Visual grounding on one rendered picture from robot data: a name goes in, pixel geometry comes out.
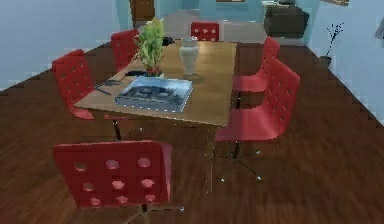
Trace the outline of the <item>white ceramic vase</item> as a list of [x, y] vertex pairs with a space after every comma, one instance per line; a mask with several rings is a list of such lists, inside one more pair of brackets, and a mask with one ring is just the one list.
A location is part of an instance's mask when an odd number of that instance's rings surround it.
[[197, 42], [198, 38], [194, 36], [182, 38], [179, 54], [182, 59], [185, 75], [192, 75], [195, 71], [195, 62], [199, 53]]

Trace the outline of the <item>green potted house plant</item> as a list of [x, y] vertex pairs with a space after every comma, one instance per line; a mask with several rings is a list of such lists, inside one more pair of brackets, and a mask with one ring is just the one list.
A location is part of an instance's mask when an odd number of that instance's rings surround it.
[[138, 35], [135, 36], [135, 44], [138, 51], [135, 57], [141, 61], [149, 77], [161, 77], [160, 68], [163, 60], [163, 20], [154, 17], [147, 21]]

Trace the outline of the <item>bare twig plant in pot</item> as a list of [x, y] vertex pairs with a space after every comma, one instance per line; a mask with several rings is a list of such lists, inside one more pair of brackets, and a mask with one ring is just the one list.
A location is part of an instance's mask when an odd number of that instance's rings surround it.
[[328, 44], [326, 53], [319, 57], [319, 65], [322, 68], [329, 68], [329, 66], [332, 62], [332, 58], [330, 57], [330, 53], [331, 53], [333, 44], [334, 44], [337, 36], [341, 32], [344, 31], [344, 29], [343, 29], [344, 25], [345, 25], [344, 22], [341, 22], [338, 24], [332, 23], [329, 27], [326, 28], [326, 30], [329, 34], [329, 44]]

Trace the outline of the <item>blue grey picture book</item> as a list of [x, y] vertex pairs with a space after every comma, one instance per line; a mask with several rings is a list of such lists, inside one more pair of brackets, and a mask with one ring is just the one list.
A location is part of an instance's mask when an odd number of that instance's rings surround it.
[[119, 106], [181, 113], [192, 93], [189, 80], [157, 77], [138, 77], [118, 96]]

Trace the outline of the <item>red perforated swivel chair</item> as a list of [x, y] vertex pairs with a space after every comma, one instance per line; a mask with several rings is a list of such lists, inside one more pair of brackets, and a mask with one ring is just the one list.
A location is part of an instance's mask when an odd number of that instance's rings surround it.
[[76, 118], [94, 120], [90, 111], [75, 106], [95, 90], [85, 52], [76, 49], [55, 59], [52, 62], [52, 72], [68, 111]]
[[273, 140], [287, 130], [299, 85], [300, 76], [279, 59], [274, 59], [271, 62], [269, 82], [264, 91], [263, 102], [254, 108], [232, 109], [228, 125], [216, 131], [216, 142], [235, 143], [232, 154], [224, 156], [213, 153], [212, 157], [237, 162], [261, 181], [263, 177], [242, 161], [244, 157], [251, 156], [251, 153], [240, 156], [241, 144]]
[[137, 35], [137, 29], [117, 32], [111, 35], [111, 46], [117, 72], [128, 66], [135, 56], [137, 46], [134, 40]]
[[135, 206], [151, 224], [154, 211], [172, 210], [172, 146], [154, 140], [58, 144], [53, 157], [80, 208]]
[[192, 22], [191, 35], [199, 41], [219, 41], [219, 24], [217, 22]]
[[280, 44], [270, 36], [264, 41], [261, 66], [252, 75], [235, 75], [232, 90], [236, 93], [236, 100], [232, 103], [235, 108], [240, 107], [242, 93], [261, 93], [269, 82], [272, 61], [278, 57]]

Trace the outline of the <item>brown wooden room door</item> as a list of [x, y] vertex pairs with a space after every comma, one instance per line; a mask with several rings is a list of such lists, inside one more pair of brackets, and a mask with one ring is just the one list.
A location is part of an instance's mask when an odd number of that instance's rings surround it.
[[155, 17], [154, 0], [129, 0], [129, 2], [134, 28]]

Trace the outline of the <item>dark chest of drawers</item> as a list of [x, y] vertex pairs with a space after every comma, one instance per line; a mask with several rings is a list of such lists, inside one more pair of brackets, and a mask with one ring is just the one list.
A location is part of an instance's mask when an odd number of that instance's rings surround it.
[[268, 36], [299, 39], [304, 36], [310, 15], [297, 6], [270, 6], [264, 16]]

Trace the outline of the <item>brown wooden dining table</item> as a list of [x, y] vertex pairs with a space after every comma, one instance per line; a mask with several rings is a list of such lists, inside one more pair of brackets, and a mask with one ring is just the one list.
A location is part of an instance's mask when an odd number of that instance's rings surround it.
[[195, 73], [186, 75], [179, 54], [179, 41], [163, 48], [161, 69], [165, 82], [178, 80], [172, 88], [192, 86], [182, 112], [154, 109], [150, 106], [131, 107], [115, 103], [115, 98], [136, 78], [128, 73], [141, 70], [134, 60], [115, 73], [115, 86], [94, 90], [75, 106], [91, 112], [104, 112], [128, 121], [135, 130], [125, 140], [157, 140], [173, 146], [173, 178], [182, 188], [208, 194], [212, 191], [211, 152], [215, 131], [228, 123], [232, 103], [236, 45], [225, 42], [199, 42]]

